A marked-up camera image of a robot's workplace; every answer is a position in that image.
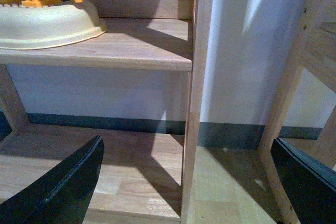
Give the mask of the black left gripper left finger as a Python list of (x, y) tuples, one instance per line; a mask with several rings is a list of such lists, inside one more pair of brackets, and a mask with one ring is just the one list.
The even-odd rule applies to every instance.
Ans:
[(104, 142), (95, 136), (1, 204), (1, 223), (83, 223), (97, 185)]

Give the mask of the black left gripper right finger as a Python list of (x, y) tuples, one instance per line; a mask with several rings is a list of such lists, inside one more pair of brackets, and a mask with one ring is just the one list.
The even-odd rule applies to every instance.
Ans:
[(271, 155), (301, 223), (335, 223), (335, 171), (281, 138)]

